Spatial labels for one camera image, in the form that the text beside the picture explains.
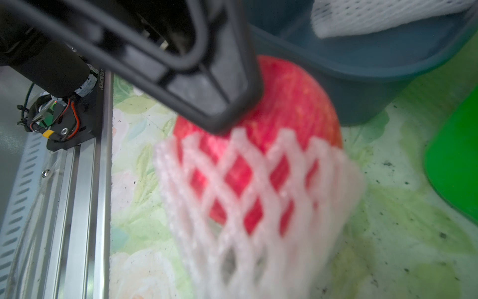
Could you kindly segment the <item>white foam net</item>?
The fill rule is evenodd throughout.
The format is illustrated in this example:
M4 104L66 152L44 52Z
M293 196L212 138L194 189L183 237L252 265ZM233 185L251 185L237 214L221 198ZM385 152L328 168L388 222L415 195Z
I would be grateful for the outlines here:
M311 26L321 39L384 31L410 22L465 11L467 0L332 0L315 1Z

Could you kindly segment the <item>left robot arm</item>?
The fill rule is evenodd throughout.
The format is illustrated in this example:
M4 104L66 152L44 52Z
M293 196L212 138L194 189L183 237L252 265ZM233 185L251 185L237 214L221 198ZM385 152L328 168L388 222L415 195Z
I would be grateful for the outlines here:
M2 1L1 64L56 97L105 69L215 135L263 94L240 1Z

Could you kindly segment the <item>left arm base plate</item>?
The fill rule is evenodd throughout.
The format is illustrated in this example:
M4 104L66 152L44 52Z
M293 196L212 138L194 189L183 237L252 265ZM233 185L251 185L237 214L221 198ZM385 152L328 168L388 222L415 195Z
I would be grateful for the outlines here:
M90 68L87 81L69 97L58 98L43 92L29 105L34 83L17 109L21 119L17 123L29 133L47 140L51 152L67 150L98 137L103 123L105 71Z

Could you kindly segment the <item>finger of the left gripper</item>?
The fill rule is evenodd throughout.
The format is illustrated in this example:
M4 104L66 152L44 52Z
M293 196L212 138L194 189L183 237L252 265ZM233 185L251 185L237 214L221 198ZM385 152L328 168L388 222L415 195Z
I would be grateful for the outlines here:
M263 81L240 1L2 1L205 131L251 110Z

